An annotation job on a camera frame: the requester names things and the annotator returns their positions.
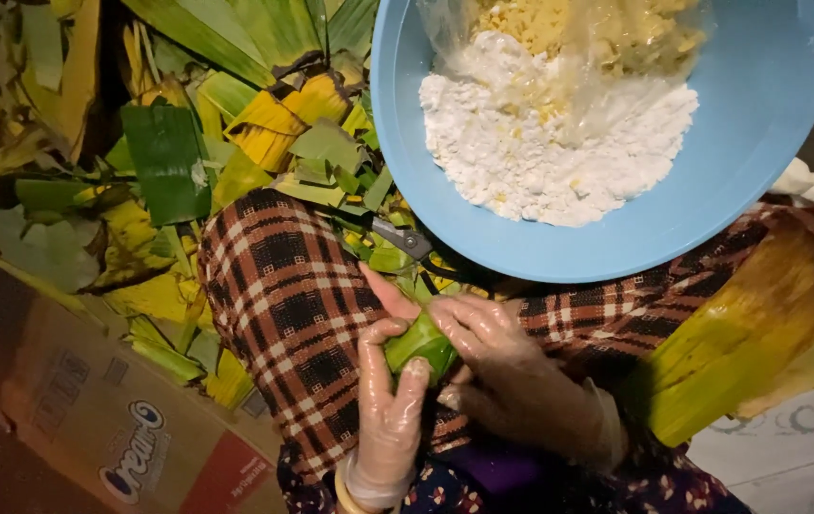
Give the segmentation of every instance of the plaid fabric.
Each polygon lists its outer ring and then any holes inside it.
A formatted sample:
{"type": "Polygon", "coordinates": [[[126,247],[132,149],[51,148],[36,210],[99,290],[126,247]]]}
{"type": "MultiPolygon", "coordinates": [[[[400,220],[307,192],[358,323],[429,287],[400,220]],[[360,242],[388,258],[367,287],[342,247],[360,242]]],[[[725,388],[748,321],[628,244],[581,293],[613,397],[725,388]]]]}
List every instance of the plaid fabric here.
{"type": "MultiPolygon", "coordinates": [[[[519,320],[570,375],[610,388],[727,282],[777,213],[814,232],[814,215],[758,204],[670,263],[528,298],[519,320]]],[[[293,470],[318,482],[356,445],[356,341],[388,314],[331,227],[272,189],[253,191],[208,223],[199,275],[217,330],[253,374],[293,470]]],[[[469,440],[467,418],[436,404],[433,451],[469,440]]]]}

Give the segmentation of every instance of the cardboard box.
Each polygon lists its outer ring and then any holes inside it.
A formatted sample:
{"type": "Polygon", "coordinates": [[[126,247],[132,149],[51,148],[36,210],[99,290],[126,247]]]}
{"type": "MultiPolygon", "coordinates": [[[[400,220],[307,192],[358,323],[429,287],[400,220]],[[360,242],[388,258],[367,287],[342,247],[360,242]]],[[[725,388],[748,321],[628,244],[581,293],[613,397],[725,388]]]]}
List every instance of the cardboard box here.
{"type": "Polygon", "coordinates": [[[114,336],[36,300],[0,408],[16,437],[122,513],[287,512],[280,438],[265,415],[236,414],[183,388],[114,336]]]}

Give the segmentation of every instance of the woman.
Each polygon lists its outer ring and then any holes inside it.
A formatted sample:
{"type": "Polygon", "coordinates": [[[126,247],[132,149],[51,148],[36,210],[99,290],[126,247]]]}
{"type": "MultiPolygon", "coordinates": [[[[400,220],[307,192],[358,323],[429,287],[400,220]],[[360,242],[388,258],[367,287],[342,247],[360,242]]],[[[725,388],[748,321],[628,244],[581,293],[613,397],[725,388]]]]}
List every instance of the woman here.
{"type": "Polygon", "coordinates": [[[698,249],[624,279],[504,305],[436,299],[428,312],[476,377],[438,403],[424,400],[422,359],[391,391],[381,349],[420,308],[297,200],[263,189],[225,209],[208,224],[199,273],[218,332],[285,439],[278,477],[290,512],[744,513],[685,448],[664,447],[605,390],[721,288],[779,216],[814,232],[806,211],[756,206],[698,249]]]}

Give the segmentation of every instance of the plastic glove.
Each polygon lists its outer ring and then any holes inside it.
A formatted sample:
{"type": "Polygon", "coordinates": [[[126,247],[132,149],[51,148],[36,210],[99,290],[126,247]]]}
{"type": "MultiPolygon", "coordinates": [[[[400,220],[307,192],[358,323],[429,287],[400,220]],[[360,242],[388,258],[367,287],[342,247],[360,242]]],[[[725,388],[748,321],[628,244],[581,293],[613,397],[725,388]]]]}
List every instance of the plastic glove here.
{"type": "Polygon", "coordinates": [[[396,396],[382,345],[410,324],[387,318],[359,338],[359,444],[343,463],[344,484],[362,508],[394,507],[416,475],[413,460],[420,446],[420,413],[429,364],[413,358],[401,372],[396,396]]]}
{"type": "Polygon", "coordinates": [[[496,435],[536,445],[605,473],[625,456],[613,397],[570,380],[503,305],[473,296],[435,299],[427,310],[487,391],[446,387],[439,402],[496,435]]]}

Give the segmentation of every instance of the tile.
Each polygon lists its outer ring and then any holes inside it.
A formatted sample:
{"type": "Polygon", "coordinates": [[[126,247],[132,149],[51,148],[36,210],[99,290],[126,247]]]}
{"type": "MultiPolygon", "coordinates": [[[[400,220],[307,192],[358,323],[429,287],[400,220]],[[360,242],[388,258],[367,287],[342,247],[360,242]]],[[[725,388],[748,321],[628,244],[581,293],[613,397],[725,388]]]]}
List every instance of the tile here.
{"type": "Polygon", "coordinates": [[[814,464],[731,487],[759,514],[814,514],[814,464]]]}
{"type": "Polygon", "coordinates": [[[693,438],[688,455],[726,485],[814,463],[814,391],[747,422],[721,418],[693,438]]]}

